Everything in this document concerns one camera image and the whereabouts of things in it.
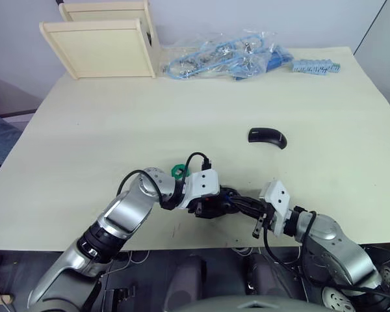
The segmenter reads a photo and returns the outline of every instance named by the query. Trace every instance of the beige tabletop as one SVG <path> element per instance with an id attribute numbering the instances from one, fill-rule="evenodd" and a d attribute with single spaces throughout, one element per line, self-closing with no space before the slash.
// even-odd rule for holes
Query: beige tabletop
<path id="1" fill-rule="evenodd" d="M 341 72 L 279 68 L 239 82 L 64 75 L 0 169 L 0 250 L 65 250 L 125 174 L 169 172 L 193 151 L 207 154 L 222 185 L 257 196 L 280 179 L 292 206 L 330 215 L 358 243 L 390 242 L 388 102 L 349 48 L 291 52 L 332 59 Z M 249 143 L 251 127 L 280 130 L 287 147 Z M 262 246 L 254 226 L 241 214 L 204 220 L 156 205 L 125 249 Z"/>

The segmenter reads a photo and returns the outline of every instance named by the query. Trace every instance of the plastic bag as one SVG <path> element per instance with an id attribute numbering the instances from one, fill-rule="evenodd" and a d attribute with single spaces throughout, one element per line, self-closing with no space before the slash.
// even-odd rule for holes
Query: plastic bag
<path id="1" fill-rule="evenodd" d="M 204 41 L 176 44 L 164 50 L 161 72 L 173 79 L 259 75 L 267 71 L 276 51 L 273 37 L 267 32 L 244 31 L 237 37 L 219 34 Z"/>

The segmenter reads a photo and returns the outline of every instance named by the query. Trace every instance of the gray wall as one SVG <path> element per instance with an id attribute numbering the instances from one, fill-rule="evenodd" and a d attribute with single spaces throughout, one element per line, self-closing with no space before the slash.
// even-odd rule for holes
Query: gray wall
<path id="1" fill-rule="evenodd" d="M 357 50 L 356 58 L 390 103 L 390 0 Z"/>
<path id="2" fill-rule="evenodd" d="M 275 31 L 278 42 L 286 47 L 346 45 L 354 50 L 383 0 L 151 0 L 151 3 L 163 44 L 199 33 L 228 31 L 231 25 L 233 29 Z M 10 103 L 12 99 L 0 101 L 0 112 L 13 111 L 18 105 L 22 110 L 37 107 L 38 102 L 31 101 L 29 96 L 43 99 L 64 73 L 38 30 L 40 21 L 61 20 L 54 0 L 0 0 L 0 84 L 27 94 L 15 103 Z"/>

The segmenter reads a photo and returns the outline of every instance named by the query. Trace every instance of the blue connector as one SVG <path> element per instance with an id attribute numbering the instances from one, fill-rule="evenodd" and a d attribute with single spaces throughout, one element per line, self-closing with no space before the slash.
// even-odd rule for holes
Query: blue connector
<path id="1" fill-rule="evenodd" d="M 294 60 L 292 71 L 297 73 L 312 73 L 313 75 L 326 75 L 328 72 L 337 73 L 341 65 L 331 60 Z"/>

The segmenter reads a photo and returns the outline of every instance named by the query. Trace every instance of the black computer mouse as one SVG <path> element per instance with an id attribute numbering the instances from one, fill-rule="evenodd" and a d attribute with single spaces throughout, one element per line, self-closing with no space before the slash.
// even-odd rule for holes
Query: black computer mouse
<path id="1" fill-rule="evenodd" d="M 280 131 L 271 128 L 251 128 L 248 133 L 248 141 L 272 143 L 281 149 L 287 145 L 286 136 Z"/>

